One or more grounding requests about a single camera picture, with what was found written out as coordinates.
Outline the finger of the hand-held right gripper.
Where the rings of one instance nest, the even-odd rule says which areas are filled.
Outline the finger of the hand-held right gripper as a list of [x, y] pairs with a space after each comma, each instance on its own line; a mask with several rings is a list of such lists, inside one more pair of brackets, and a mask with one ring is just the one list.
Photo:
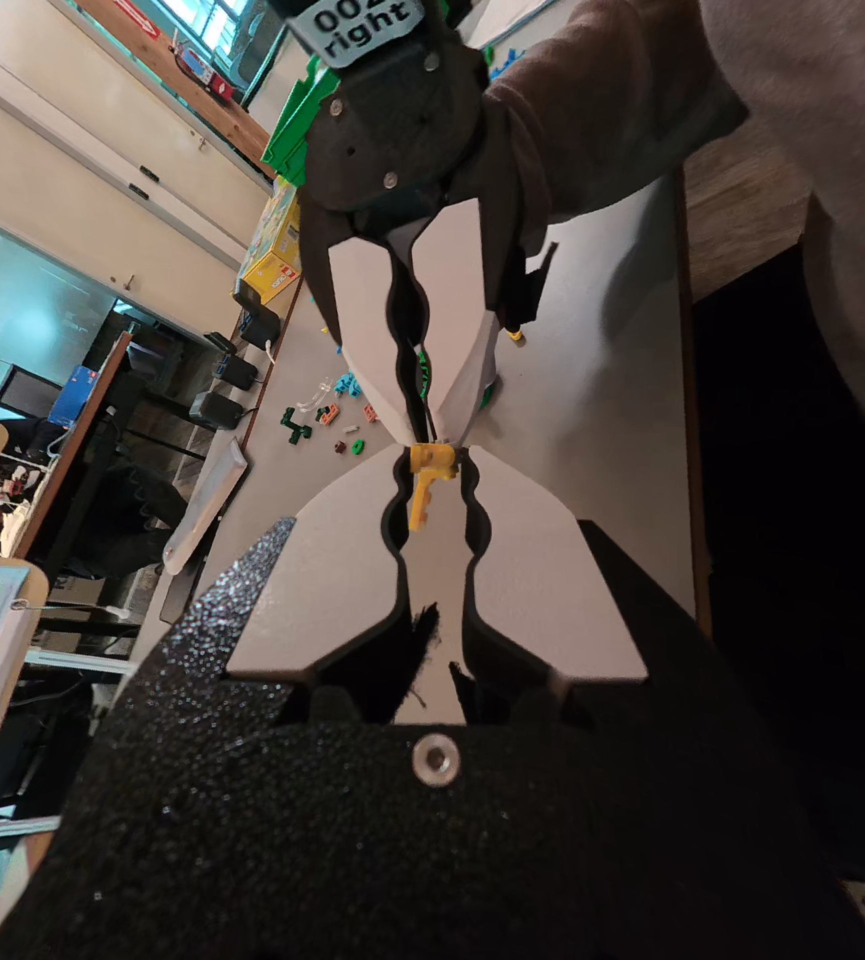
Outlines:
[[500, 326], [487, 307], [480, 203], [442, 208], [411, 247], [413, 277], [427, 306], [423, 350], [426, 407], [439, 444], [464, 446], [496, 378]]
[[329, 264], [342, 353], [367, 400], [400, 445], [431, 441], [417, 353], [428, 301], [412, 264], [361, 236], [331, 246]]

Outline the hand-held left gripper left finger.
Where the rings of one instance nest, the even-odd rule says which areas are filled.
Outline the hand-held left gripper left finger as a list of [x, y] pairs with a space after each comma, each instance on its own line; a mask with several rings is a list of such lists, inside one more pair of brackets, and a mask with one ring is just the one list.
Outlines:
[[408, 447], [356, 465], [295, 517], [227, 663], [236, 679], [308, 682], [395, 669], [411, 653]]

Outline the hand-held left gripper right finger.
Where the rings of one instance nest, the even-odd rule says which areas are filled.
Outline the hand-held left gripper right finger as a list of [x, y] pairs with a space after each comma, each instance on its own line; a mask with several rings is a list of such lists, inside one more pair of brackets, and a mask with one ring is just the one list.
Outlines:
[[463, 452], [472, 553], [463, 655], [483, 683], [642, 683], [648, 668], [574, 514], [483, 447]]

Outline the yellow brick assembly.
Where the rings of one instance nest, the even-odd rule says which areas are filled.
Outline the yellow brick assembly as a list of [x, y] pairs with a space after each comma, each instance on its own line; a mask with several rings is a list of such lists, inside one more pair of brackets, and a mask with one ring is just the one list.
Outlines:
[[408, 530], [415, 533], [427, 523], [434, 483], [459, 476], [458, 452], [450, 443], [417, 442], [409, 449], [409, 469], [415, 483]]

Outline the person's right forearm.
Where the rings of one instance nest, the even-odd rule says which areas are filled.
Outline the person's right forearm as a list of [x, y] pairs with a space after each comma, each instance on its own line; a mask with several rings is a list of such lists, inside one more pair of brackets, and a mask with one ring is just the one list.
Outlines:
[[606, 209], [742, 126], [749, 111], [714, 53], [718, 2], [577, 2], [484, 101], [509, 118], [521, 244]]

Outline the black power adapter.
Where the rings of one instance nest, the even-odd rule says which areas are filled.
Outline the black power adapter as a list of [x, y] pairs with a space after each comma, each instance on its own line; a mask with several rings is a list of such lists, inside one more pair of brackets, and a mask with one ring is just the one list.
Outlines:
[[234, 342], [218, 331], [208, 332], [204, 338], [220, 354], [212, 368], [213, 379], [237, 390], [250, 391], [259, 379], [257, 366], [240, 356]]
[[263, 351], [275, 347], [282, 330], [280, 316], [248, 285], [238, 286], [233, 297], [241, 308], [237, 327], [239, 337]]
[[191, 402], [187, 416], [191, 423], [212, 430], [235, 430], [247, 409], [217, 390], [200, 391]]

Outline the green plastic bin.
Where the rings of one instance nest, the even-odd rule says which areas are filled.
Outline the green plastic bin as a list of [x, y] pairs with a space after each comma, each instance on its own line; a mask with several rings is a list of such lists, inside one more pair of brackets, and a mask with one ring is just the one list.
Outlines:
[[292, 186], [306, 182], [307, 135], [324, 101], [329, 101], [340, 84], [340, 78], [320, 57], [312, 55], [306, 75], [295, 81], [261, 162]]

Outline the yellow toy box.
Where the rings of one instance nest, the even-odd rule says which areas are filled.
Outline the yellow toy box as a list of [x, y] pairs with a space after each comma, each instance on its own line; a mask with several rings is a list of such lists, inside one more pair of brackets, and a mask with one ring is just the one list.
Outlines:
[[238, 303], [266, 306], [299, 280], [299, 228], [297, 188], [277, 175], [236, 275], [233, 296]]

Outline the black-framed table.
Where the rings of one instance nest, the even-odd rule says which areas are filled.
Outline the black-framed table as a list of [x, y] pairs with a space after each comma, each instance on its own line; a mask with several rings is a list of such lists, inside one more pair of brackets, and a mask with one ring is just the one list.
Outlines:
[[135, 340], [141, 330], [134, 321], [116, 337], [77, 420], [61, 440], [58, 457], [43, 475], [11, 545], [3, 551], [5, 558], [41, 570], [50, 587], [68, 573], [67, 560], [124, 435], [192, 456], [184, 446], [134, 429], [137, 409], [145, 404], [178, 422], [216, 431], [215, 426], [193, 417], [189, 405], [154, 390], [153, 382], [140, 376], [129, 351], [140, 354]]

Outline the blue box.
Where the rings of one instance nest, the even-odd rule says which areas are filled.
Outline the blue box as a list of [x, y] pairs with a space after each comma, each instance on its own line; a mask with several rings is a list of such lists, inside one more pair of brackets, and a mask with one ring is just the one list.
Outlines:
[[99, 382], [99, 372], [87, 366], [76, 366], [59, 390], [46, 420], [65, 429], [79, 420]]

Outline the clear plastic box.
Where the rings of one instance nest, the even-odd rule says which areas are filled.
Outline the clear plastic box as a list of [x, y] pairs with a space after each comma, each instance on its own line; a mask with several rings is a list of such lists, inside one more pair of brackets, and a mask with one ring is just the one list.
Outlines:
[[47, 475], [45, 464], [0, 452], [0, 506], [31, 503]]

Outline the black monitor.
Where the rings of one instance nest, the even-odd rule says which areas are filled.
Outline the black monitor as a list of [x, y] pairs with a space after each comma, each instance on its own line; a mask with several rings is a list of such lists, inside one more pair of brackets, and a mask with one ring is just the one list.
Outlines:
[[17, 365], [0, 384], [0, 409], [21, 417], [47, 419], [62, 387]]

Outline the person's sweater torso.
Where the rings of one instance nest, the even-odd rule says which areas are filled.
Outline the person's sweater torso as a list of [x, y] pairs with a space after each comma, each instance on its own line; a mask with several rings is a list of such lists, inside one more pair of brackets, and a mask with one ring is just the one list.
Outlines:
[[810, 181], [814, 317], [865, 418], [865, 1], [701, 2], [730, 87]]

